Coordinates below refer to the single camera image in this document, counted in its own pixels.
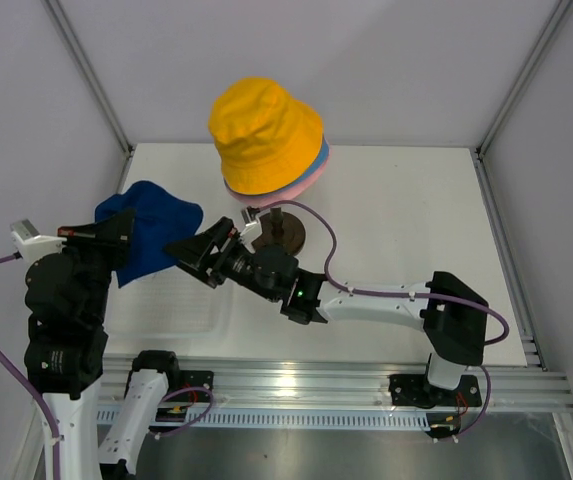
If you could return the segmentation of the dark blue hat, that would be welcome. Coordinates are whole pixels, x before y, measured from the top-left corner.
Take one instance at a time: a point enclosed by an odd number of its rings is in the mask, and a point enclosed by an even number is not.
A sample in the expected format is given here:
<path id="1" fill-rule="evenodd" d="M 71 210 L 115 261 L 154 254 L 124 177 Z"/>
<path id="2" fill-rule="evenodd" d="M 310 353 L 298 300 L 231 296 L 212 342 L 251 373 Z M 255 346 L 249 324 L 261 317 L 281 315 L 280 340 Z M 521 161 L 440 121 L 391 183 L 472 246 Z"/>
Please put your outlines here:
<path id="1" fill-rule="evenodd" d="M 120 288 L 174 266 L 175 261 L 164 247 L 194 236 L 204 218 L 200 205 L 142 180 L 101 202 L 95 208 L 94 219 L 106 220 L 130 208 L 135 210 L 135 220 L 128 262 L 116 271 Z"/>

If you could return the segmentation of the pink bucket hat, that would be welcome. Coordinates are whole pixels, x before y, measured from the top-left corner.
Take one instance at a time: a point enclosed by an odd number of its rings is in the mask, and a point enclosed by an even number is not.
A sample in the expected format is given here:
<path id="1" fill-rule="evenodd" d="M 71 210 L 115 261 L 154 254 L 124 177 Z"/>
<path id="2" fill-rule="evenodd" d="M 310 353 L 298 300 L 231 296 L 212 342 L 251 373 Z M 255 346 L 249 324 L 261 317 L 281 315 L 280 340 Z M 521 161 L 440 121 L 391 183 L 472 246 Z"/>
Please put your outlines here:
<path id="1" fill-rule="evenodd" d="M 318 172 L 316 175 L 311 174 L 309 166 L 309 168 L 296 181 L 292 182 L 291 184 L 281 189 L 265 194 L 244 195 L 233 191 L 227 183 L 224 183 L 224 185 L 229 195 L 235 200 L 241 202 L 242 204 L 257 208 L 266 207 L 277 201 L 293 200 L 297 196 L 301 195 L 305 190 L 310 188 L 317 180 L 320 179 L 321 175 L 324 173 L 328 165 L 328 161 L 329 158 L 323 170 L 321 172 Z"/>

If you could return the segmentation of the yellow hat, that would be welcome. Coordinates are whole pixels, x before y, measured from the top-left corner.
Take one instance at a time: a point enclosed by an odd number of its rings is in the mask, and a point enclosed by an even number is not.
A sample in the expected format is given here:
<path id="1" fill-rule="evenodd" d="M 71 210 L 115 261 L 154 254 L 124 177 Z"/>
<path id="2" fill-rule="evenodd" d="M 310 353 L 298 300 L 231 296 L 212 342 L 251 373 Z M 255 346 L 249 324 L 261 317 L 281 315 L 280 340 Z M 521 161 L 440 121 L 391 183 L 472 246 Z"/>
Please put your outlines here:
<path id="1" fill-rule="evenodd" d="M 244 195 L 273 192 L 296 181 L 325 138 L 321 116 L 265 77 L 229 86 L 213 103 L 208 130 L 225 183 Z"/>

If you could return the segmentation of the light blue bucket hat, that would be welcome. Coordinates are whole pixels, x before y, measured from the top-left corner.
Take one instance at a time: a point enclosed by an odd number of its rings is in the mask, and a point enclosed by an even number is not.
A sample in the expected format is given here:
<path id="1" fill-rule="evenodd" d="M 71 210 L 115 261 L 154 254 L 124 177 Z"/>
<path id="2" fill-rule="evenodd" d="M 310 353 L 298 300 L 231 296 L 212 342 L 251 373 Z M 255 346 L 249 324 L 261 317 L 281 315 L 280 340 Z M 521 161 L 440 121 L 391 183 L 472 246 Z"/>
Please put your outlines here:
<path id="1" fill-rule="evenodd" d="M 322 138 L 320 150 L 315 160 L 310 165 L 310 171 L 312 175 L 316 175 L 318 172 L 321 172 L 323 170 L 329 156 L 330 156 L 330 147 L 326 139 Z"/>

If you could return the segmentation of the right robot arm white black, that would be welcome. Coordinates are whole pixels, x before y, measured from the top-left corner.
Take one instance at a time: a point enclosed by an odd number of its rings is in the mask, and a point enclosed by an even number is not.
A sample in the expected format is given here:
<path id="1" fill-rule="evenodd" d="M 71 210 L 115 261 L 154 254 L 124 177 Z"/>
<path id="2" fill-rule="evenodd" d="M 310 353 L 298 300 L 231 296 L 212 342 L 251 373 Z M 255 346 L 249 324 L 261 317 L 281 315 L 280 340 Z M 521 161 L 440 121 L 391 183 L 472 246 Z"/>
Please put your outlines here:
<path id="1" fill-rule="evenodd" d="M 393 374 L 389 391 L 396 406 L 420 409 L 478 406 L 478 383 L 467 374 L 482 364 L 487 301 L 448 272 L 426 283 L 370 291 L 341 285 L 328 273 L 300 268 L 298 259 L 278 244 L 249 250 L 231 219 L 221 218 L 206 231 L 172 242 L 164 251 L 177 266 L 216 288 L 231 280 L 280 304 L 289 320 L 308 325 L 340 320 L 405 326 L 425 334 L 432 346 L 425 372 Z"/>

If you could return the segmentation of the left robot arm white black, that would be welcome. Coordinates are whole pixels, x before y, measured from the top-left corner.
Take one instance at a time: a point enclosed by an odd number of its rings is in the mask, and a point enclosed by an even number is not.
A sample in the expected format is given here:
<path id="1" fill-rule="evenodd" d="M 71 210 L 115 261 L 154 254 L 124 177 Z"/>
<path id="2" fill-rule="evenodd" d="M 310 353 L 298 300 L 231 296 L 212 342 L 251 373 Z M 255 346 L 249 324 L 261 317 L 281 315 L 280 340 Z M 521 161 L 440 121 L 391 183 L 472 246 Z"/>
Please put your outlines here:
<path id="1" fill-rule="evenodd" d="M 26 274 L 31 314 L 24 356 L 39 393 L 46 465 L 52 479 L 133 479 L 149 426 L 162 400 L 182 388 L 178 359 L 146 350 L 132 363 L 119 415 L 97 437 L 104 329 L 112 274 L 126 265 L 134 209 L 88 225 L 62 227 L 60 250 L 36 260 Z"/>

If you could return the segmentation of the clear plastic bin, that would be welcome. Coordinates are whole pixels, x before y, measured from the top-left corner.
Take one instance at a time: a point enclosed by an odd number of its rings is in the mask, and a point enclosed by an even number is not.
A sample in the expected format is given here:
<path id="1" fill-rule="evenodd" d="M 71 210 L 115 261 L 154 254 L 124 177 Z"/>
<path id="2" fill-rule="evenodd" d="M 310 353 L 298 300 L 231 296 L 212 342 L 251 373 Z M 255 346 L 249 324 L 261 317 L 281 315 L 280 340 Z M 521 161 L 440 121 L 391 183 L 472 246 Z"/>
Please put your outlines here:
<path id="1" fill-rule="evenodd" d="M 109 290 L 104 326 L 128 339 L 211 337 L 229 323 L 232 286 L 215 289 L 178 268 L 147 275 Z"/>

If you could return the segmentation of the brown round wooden stand base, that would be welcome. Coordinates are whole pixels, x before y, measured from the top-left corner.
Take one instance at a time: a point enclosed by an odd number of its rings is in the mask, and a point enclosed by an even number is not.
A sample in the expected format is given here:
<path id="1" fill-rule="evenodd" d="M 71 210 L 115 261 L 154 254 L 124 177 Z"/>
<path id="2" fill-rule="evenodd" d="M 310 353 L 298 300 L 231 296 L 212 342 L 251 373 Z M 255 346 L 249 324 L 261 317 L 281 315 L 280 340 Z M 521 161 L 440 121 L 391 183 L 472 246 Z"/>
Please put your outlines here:
<path id="1" fill-rule="evenodd" d="M 287 253 L 298 255 L 303 249 L 306 240 L 306 230 L 302 221 L 297 216 L 283 211 L 284 237 L 281 240 L 275 241 L 271 235 L 269 212 L 260 217 L 262 233 L 251 242 L 253 249 L 259 251 L 270 245 L 278 245 L 283 247 Z"/>

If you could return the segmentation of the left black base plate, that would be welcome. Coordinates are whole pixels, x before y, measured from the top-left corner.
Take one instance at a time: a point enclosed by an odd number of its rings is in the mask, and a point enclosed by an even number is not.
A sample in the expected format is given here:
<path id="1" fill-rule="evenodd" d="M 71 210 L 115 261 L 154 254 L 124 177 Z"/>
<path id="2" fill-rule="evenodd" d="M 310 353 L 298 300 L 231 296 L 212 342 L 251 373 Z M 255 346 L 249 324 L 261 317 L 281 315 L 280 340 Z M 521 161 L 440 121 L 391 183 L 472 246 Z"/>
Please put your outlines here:
<path id="1" fill-rule="evenodd" d="M 169 392 L 189 389 L 189 392 L 175 394 L 169 399 L 169 402 L 179 402 L 184 404 L 196 404 L 208 402 L 209 396 L 196 387 L 211 390 L 214 386 L 214 372 L 209 370 L 181 370 L 176 379 L 172 380 L 169 386 Z"/>

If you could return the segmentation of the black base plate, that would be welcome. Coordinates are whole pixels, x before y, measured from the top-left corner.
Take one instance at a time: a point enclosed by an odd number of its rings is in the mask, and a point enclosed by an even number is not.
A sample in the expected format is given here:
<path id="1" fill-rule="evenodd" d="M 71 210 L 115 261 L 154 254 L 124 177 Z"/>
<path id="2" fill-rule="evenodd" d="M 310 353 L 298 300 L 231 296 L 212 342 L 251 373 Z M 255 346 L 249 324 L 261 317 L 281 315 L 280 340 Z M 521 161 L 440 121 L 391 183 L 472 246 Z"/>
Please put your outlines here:
<path id="1" fill-rule="evenodd" d="M 393 406 L 430 410 L 436 407 L 481 407 L 477 378 L 463 375 L 454 390 L 432 386 L 425 374 L 393 374 L 388 377 Z"/>
<path id="2" fill-rule="evenodd" d="M 184 404 L 196 404 L 208 402 L 209 396 L 196 387 L 211 390 L 214 386 L 214 372 L 209 370 L 181 370 L 176 379 L 172 380 L 169 386 L 169 392 L 189 389 L 189 392 L 175 394 L 169 399 L 169 402 L 179 402 Z"/>

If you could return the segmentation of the aluminium frame post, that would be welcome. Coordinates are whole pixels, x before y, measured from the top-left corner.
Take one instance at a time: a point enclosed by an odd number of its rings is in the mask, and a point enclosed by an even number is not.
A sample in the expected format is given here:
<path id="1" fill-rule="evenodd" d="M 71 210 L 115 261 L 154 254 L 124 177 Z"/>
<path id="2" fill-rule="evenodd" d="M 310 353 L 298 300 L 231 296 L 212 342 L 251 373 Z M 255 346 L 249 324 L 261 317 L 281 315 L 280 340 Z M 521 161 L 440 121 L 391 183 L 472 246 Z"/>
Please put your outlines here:
<path id="1" fill-rule="evenodd" d="M 526 93 L 572 12 L 573 0 L 555 2 L 534 43 L 529 48 L 496 114 L 475 149 L 478 158 L 484 159 L 490 151 L 494 141 L 500 135 L 521 98 Z"/>
<path id="2" fill-rule="evenodd" d="M 63 3 L 58 0 L 43 0 L 41 4 L 49 15 L 54 29 L 71 57 L 82 81 L 89 90 L 99 113 L 105 120 L 120 150 L 125 156 L 129 156 L 133 150 L 133 146 L 95 72 L 92 62 L 77 35 L 75 27 L 69 19 Z"/>

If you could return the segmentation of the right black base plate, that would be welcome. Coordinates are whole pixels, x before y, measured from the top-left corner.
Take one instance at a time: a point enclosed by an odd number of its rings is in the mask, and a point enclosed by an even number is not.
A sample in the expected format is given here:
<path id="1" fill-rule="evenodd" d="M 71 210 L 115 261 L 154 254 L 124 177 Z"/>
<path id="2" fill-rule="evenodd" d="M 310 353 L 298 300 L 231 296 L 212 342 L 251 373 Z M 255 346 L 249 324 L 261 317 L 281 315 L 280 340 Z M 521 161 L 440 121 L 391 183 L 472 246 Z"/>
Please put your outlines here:
<path id="1" fill-rule="evenodd" d="M 425 374 L 393 374 L 388 377 L 393 406 L 430 410 L 436 407 L 481 407 L 477 378 L 463 375 L 454 390 L 432 386 Z"/>

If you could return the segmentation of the aluminium front rail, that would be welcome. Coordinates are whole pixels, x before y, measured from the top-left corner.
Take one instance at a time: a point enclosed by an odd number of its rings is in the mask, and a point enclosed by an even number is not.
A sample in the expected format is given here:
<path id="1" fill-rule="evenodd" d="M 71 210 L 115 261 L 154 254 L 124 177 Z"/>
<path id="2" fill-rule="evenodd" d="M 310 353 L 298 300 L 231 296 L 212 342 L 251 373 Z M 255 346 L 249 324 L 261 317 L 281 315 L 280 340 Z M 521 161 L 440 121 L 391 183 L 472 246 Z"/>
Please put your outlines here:
<path id="1" fill-rule="evenodd" d="M 190 359 L 180 369 L 214 373 L 229 408 L 374 410 L 391 405 L 389 376 L 421 374 L 420 364 Z M 495 412 L 573 413 L 567 376 L 535 367 L 489 367 Z"/>

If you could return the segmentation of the right side aluminium rail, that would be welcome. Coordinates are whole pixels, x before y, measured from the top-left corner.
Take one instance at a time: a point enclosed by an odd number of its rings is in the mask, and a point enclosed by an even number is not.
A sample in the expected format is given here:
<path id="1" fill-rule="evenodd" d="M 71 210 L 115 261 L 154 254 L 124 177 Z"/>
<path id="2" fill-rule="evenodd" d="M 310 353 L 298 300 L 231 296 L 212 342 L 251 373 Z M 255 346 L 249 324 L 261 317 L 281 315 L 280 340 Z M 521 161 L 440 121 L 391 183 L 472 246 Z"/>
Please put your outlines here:
<path id="1" fill-rule="evenodd" d="M 497 197 L 493 191 L 485 162 L 477 149 L 471 150 L 472 162 L 480 186 L 482 199 L 487 211 L 490 227 L 494 236 L 500 264 L 507 285 L 514 316 L 520 331 L 528 365 L 544 372 L 548 371 L 543 356 L 537 329 L 534 323 L 526 291 L 520 278 L 515 257 L 509 244 L 508 232 L 504 224 Z"/>

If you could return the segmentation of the right aluminium frame post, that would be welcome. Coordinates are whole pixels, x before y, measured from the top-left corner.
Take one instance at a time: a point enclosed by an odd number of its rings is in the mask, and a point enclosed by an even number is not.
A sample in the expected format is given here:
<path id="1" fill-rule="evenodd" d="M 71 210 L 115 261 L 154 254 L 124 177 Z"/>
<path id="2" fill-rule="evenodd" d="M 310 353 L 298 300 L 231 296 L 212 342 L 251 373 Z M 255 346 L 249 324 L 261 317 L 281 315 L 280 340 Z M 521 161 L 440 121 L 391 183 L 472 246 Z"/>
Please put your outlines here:
<path id="1" fill-rule="evenodd" d="M 484 159 L 490 151 L 494 141 L 500 135 L 521 98 L 526 93 L 572 12 L 573 0 L 555 2 L 534 43 L 529 48 L 496 114 L 475 149 L 478 158 Z"/>

